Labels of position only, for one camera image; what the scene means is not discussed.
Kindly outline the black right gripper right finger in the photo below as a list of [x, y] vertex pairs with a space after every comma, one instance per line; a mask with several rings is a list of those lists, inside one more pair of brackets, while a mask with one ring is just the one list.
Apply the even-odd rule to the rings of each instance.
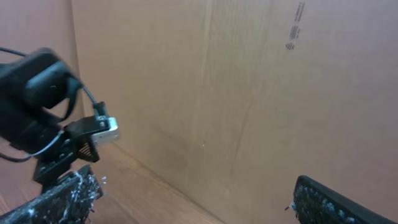
[[397, 224], [306, 175], [297, 178], [293, 198], [285, 209], [301, 224]]

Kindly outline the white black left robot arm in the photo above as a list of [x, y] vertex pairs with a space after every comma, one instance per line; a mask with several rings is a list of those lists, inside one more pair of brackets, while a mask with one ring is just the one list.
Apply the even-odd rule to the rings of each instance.
[[[92, 137], [111, 129], [105, 103], [95, 100], [52, 49], [1, 51], [20, 57], [1, 64], [1, 137], [25, 152], [22, 158], [1, 158], [15, 163], [36, 158], [33, 180], [44, 188], [55, 185], [77, 159], [99, 161]], [[80, 90], [88, 95], [94, 114], [62, 126]]]

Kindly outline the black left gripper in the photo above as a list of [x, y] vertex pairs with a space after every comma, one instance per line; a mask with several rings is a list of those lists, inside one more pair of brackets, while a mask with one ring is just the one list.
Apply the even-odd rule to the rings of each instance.
[[94, 116], [73, 121], [64, 127], [70, 139], [61, 138], [37, 159], [33, 180], [43, 187], [56, 183], [57, 179], [70, 169], [71, 163], [78, 159], [97, 162], [100, 159], [92, 136], [109, 131], [107, 119], [97, 120]]

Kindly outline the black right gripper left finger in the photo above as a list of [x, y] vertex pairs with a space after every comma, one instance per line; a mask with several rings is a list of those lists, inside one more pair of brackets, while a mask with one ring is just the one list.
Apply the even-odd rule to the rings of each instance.
[[84, 223], [103, 190], [91, 166], [69, 172], [35, 199], [1, 215], [2, 224]]

